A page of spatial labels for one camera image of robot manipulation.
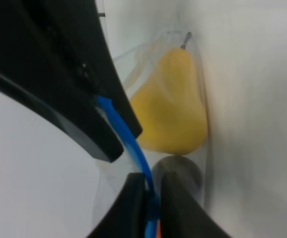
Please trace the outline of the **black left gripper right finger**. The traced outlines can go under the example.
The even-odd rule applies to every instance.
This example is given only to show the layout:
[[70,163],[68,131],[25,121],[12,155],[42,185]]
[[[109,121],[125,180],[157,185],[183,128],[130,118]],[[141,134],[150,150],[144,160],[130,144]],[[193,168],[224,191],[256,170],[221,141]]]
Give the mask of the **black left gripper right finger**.
[[175,172],[161,181],[160,228],[162,238],[228,238],[186,190]]

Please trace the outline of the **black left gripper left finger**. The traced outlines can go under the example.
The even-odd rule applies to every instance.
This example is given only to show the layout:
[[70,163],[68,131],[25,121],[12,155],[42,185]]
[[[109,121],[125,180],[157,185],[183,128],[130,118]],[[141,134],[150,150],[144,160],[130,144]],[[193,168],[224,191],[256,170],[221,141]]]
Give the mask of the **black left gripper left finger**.
[[143,238],[145,224],[145,175],[130,173],[114,204],[88,237]]

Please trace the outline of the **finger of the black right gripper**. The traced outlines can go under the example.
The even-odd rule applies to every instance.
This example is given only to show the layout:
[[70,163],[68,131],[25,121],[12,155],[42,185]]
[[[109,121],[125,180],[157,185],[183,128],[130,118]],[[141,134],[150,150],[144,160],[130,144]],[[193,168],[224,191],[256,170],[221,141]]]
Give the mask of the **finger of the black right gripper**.
[[63,115],[109,98],[133,135],[142,132],[93,0],[0,0],[0,73]]
[[96,113],[98,120],[91,125],[95,132],[84,132],[76,123],[58,112],[41,98],[18,86],[0,73],[0,92],[24,105],[64,132],[95,159],[112,163],[123,154],[123,146],[112,129],[104,129],[107,123]]

